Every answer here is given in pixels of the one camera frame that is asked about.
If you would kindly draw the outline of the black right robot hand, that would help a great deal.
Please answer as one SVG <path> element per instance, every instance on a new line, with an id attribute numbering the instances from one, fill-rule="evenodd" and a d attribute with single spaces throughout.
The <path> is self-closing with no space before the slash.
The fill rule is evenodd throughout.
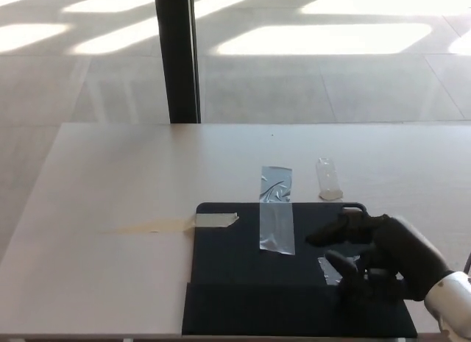
<path id="1" fill-rule="evenodd" d="M 328 249 L 325 259 L 341 276 L 344 302 L 421 302 L 432 287 L 453 273 L 438 249 L 415 227 L 383 214 L 345 210 L 337 219 L 305 238 L 315 247 L 362 244 L 357 261 Z"/>

